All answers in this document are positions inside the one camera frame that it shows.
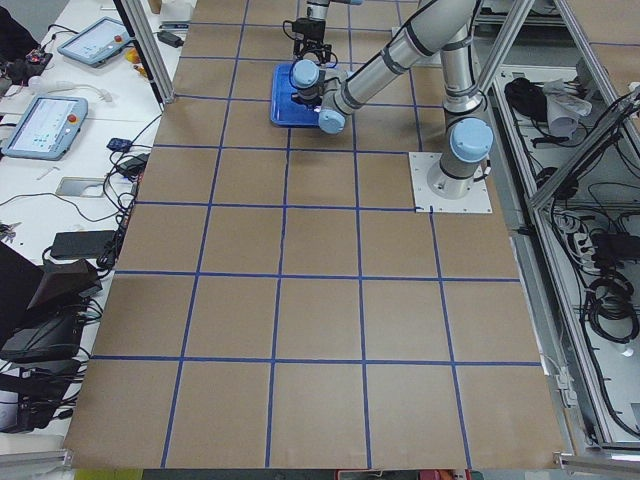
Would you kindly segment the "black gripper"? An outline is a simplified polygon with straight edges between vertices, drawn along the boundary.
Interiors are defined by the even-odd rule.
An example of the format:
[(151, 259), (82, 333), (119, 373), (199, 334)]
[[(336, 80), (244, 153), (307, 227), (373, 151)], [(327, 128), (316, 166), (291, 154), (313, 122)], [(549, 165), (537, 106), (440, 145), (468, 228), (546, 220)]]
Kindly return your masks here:
[(316, 109), (322, 104), (322, 95), (317, 90), (297, 90), (291, 94), (291, 100), (308, 109)]
[(332, 58), (332, 46), (324, 42), (325, 20), (298, 18), (291, 23), (294, 34), (293, 55), (302, 60), (308, 55), (315, 56), (319, 63), (329, 63)]

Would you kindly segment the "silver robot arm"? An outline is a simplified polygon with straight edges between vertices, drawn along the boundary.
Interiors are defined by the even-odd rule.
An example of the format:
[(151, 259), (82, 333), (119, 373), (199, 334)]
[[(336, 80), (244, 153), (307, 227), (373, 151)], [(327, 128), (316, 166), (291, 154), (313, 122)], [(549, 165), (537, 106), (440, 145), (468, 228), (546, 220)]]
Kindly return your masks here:
[(332, 45), (325, 42), (326, 20), (331, 4), (330, 0), (307, 1), (304, 16), (283, 22), (284, 33), (293, 41), (296, 60), (315, 60), (318, 65), (332, 61)]
[(488, 160), (494, 141), (493, 130), (480, 114), (488, 102), (476, 81), (472, 57), (473, 23), (480, 8), (478, 1), (419, 2), (381, 50), (354, 72), (314, 63), (297, 50), (290, 73), (292, 99), (318, 111), (323, 132), (338, 134), (348, 117), (396, 79), (438, 56), (446, 148), (428, 181), (440, 197), (461, 199), (478, 181), (475, 172)]

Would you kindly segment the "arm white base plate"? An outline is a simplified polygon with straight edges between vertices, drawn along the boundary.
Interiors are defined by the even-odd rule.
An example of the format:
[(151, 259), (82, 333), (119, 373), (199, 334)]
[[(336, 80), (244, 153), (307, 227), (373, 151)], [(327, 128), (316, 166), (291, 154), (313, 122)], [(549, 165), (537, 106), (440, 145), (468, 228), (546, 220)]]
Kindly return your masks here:
[(409, 152), (414, 210), (418, 213), (491, 214), (493, 212), (482, 169), (463, 180), (447, 176), (440, 152)]

